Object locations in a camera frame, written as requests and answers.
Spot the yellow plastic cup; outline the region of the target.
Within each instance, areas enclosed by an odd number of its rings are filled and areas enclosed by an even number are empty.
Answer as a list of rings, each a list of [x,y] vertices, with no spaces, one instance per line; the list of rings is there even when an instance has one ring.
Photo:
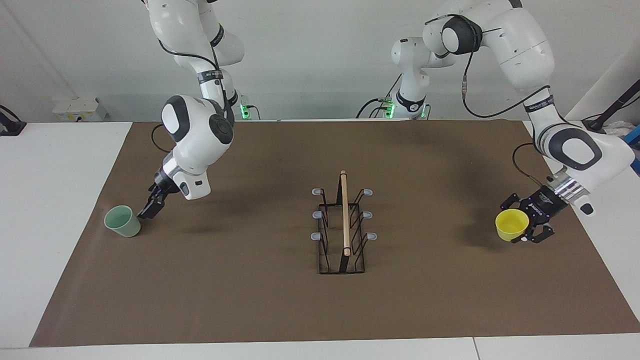
[[[497,235],[506,242],[519,239],[530,225],[530,217],[515,208],[502,210],[494,219]]]

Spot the black clamp mount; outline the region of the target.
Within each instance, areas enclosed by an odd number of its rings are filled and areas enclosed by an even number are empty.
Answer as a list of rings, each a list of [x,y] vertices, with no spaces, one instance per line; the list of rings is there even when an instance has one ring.
[[[22,121],[11,109],[0,104],[0,137],[15,137],[22,133],[27,122]]]

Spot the pale green plastic cup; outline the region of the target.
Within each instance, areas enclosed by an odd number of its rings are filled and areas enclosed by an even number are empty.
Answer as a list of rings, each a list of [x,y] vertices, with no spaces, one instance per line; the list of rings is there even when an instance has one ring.
[[[103,224],[125,238],[134,237],[142,228],[137,215],[128,205],[117,205],[108,210],[103,218]]]

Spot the black angled stand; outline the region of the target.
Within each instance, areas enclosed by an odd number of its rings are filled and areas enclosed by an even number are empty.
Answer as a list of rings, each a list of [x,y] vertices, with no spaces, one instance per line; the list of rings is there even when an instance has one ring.
[[[636,80],[617,100],[615,100],[605,111],[590,115],[580,122],[590,132],[605,134],[604,125],[615,113],[633,105],[640,100],[640,79]]]

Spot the brown table mat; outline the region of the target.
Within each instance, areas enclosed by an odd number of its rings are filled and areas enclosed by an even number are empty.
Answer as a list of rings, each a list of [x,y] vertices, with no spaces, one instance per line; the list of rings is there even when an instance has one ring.
[[[517,121],[301,121],[235,125],[211,194],[169,196],[138,235],[108,230],[139,210],[163,154],[131,125],[30,341],[33,347],[640,333],[572,209],[540,244],[498,237]],[[366,272],[319,275],[313,212],[346,170],[377,234]]]

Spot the white wall power box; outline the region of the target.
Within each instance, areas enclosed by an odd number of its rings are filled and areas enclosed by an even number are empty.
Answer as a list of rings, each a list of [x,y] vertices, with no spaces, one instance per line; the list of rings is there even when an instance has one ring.
[[[82,96],[71,100],[59,101],[52,109],[58,121],[103,122],[109,113],[95,96]]]

